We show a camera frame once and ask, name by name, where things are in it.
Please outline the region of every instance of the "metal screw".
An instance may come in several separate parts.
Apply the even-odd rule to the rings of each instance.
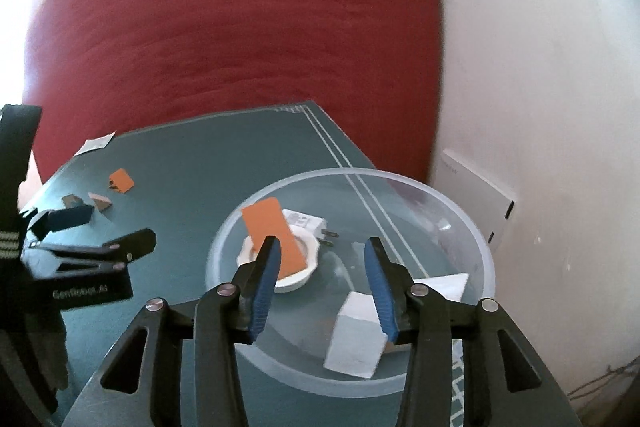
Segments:
[[[493,299],[485,299],[482,301],[482,309],[486,312],[497,312],[500,306]]]
[[[149,299],[145,304],[145,308],[150,312],[157,312],[158,310],[161,310],[163,306],[164,301],[159,297]]]
[[[415,297],[424,297],[429,293],[429,287],[426,284],[414,284],[411,286],[411,295]]]
[[[236,286],[231,284],[230,282],[225,282],[218,286],[218,295],[228,297],[229,295],[233,295],[234,293],[236,293]]]

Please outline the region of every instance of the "white line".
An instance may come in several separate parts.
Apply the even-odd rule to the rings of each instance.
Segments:
[[[457,386],[454,387],[454,389],[456,391],[458,391],[458,392],[457,392],[456,396],[454,396],[451,401],[458,400],[460,402],[460,407],[462,407],[462,409],[464,409],[465,408],[465,392],[464,391],[460,391]]]
[[[0,230],[0,239],[6,241],[16,241],[20,237],[20,233],[18,232],[4,232]]]
[[[331,153],[331,156],[334,157],[335,162],[338,164],[338,166],[340,167],[344,167],[344,165],[342,165],[340,163],[340,160],[338,160],[338,156],[335,155],[334,151],[331,149],[331,147],[329,147],[329,144],[326,142],[326,140],[324,139],[324,137],[322,136],[322,134],[320,133],[320,131],[318,131],[318,128],[315,126],[315,124],[313,123],[313,121],[311,120],[311,118],[309,118],[308,112],[307,112],[307,107],[305,107],[305,116],[306,119],[309,121],[309,123],[311,124],[311,127],[314,128],[314,130],[316,131],[316,133],[318,133],[318,136],[320,137],[320,139],[322,140],[322,142],[324,143],[324,146],[327,148],[327,150]],[[387,233],[385,232],[385,229],[382,228],[382,225],[380,225],[380,222],[378,221],[378,218],[375,216],[375,214],[373,213],[373,211],[371,210],[370,206],[367,204],[367,201],[365,201],[364,197],[362,196],[362,193],[358,190],[358,188],[356,187],[356,185],[351,181],[351,178],[348,177],[346,174],[344,175],[345,178],[347,178],[347,181],[349,182],[349,184],[351,185],[351,187],[353,187],[353,190],[356,191],[356,194],[358,195],[358,197],[360,198],[360,201],[362,202],[362,204],[364,205],[364,207],[369,211],[369,216],[371,216],[371,218],[373,219],[374,223],[378,226],[378,228],[380,229],[380,232],[382,232],[382,235],[385,236],[386,241],[388,242],[389,246],[391,247],[391,250],[393,250],[394,254],[396,255],[396,259],[398,259],[398,261],[404,266],[404,261],[402,260],[402,257],[400,257],[400,254],[398,253],[398,250],[396,250],[396,247],[394,246],[394,244],[391,242],[391,239],[389,238],[389,236],[387,235]]]
[[[299,113],[299,112],[304,112],[303,106],[302,105],[287,105],[286,107],[276,107],[275,109],[276,112],[291,112],[291,113]]]
[[[332,136],[328,133],[328,131],[324,128],[324,126],[320,123],[320,121],[318,120],[318,117],[316,117],[316,115],[313,114],[313,111],[309,111],[311,113],[311,116],[314,117],[314,120],[316,120],[316,123],[320,126],[320,129],[322,129],[322,131],[324,131],[324,133],[326,134],[327,138],[329,140],[331,140],[331,143],[334,145],[334,147],[336,148],[336,150],[340,153],[340,155],[344,158],[344,160],[347,162],[347,165],[350,167],[353,167],[353,165],[351,164],[351,162],[349,161],[349,159],[347,158],[347,156],[344,154],[344,152],[342,151],[342,149],[340,149],[340,147],[338,146],[338,144],[334,141],[334,139],[332,138]],[[414,259],[415,264],[418,265],[418,268],[420,269],[420,271],[424,274],[425,277],[428,277],[429,274],[427,273],[427,270],[424,269],[424,266],[422,266],[422,263],[418,260],[417,255],[415,254],[414,250],[409,246],[409,244],[407,243],[407,241],[404,238],[404,235],[402,235],[400,233],[400,231],[398,230],[398,227],[396,227],[396,224],[391,220],[391,218],[389,217],[389,215],[386,213],[386,210],[382,207],[382,205],[380,204],[380,202],[378,201],[378,198],[375,197],[375,195],[373,194],[373,192],[371,192],[371,189],[369,188],[369,185],[367,185],[363,179],[359,176],[359,174],[356,174],[356,178],[359,179],[360,183],[362,185],[364,185],[364,188],[367,189],[367,192],[369,193],[369,196],[371,196],[371,198],[376,202],[376,205],[378,206],[378,208],[380,209],[380,211],[382,211],[383,216],[386,217],[386,220],[389,222],[389,224],[391,225],[391,228],[394,229],[394,232],[396,232],[398,234],[398,237],[400,238],[400,241],[402,241],[402,244],[404,245],[404,247],[407,249],[407,251],[409,252],[409,254],[411,255],[411,257]]]
[[[453,422],[453,420],[455,420],[458,416],[460,416],[461,414],[463,414],[465,412],[464,409],[460,409],[457,413],[454,413],[451,415],[451,421]]]

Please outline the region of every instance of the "orange sticky note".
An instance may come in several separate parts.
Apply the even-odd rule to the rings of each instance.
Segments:
[[[125,169],[118,169],[109,176],[109,188],[112,188],[120,194],[127,192],[133,185],[135,185],[135,183],[129,178]]]
[[[282,260],[278,280],[306,268],[305,256],[300,251],[276,198],[268,198],[244,207],[242,219],[256,251],[260,249],[268,235],[274,235],[280,240]]]

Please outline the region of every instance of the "table surface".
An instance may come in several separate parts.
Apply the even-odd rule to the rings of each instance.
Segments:
[[[217,113],[115,137],[103,150],[75,156],[32,202],[61,208],[62,196],[88,201],[108,195],[113,206],[90,224],[53,233],[47,242],[99,245],[149,227],[155,251],[129,266],[133,298],[63,312],[69,388],[58,393],[61,422],[106,352],[144,303],[170,304],[205,291],[210,244],[226,216],[261,188],[300,172],[334,167],[372,168],[369,159],[315,103]],[[108,176],[125,168],[136,185],[126,194],[108,189]],[[195,425],[193,343],[184,343],[182,425]],[[395,424],[400,394],[340,399],[304,393],[273,380],[242,356],[238,368],[252,426],[351,427]],[[462,420],[462,368],[454,366],[452,425]]]

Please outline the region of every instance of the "white bowl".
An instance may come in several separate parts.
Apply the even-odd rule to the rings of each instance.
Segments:
[[[293,236],[296,238],[300,251],[306,258],[306,268],[299,272],[293,273],[288,277],[284,277],[276,282],[276,293],[286,293],[297,290],[305,282],[309,280],[311,274],[318,267],[318,248],[320,244],[316,237],[307,229],[289,225]],[[245,263],[255,261],[257,252],[254,250],[254,242],[250,235],[247,235],[242,242],[242,250],[238,254],[238,266]]]
[[[265,198],[326,220],[338,234],[318,252],[313,277],[297,291],[273,296],[264,331],[236,351],[293,388],[341,398],[366,398],[404,389],[409,352],[387,353],[370,379],[324,368],[335,318],[349,292],[370,294],[364,246],[380,237],[389,258],[412,278],[468,273],[462,302],[495,292],[494,263],[471,219],[433,188],[390,172],[340,168],[304,172],[256,192],[226,218],[210,248],[206,288],[231,280],[248,230],[242,209]]]

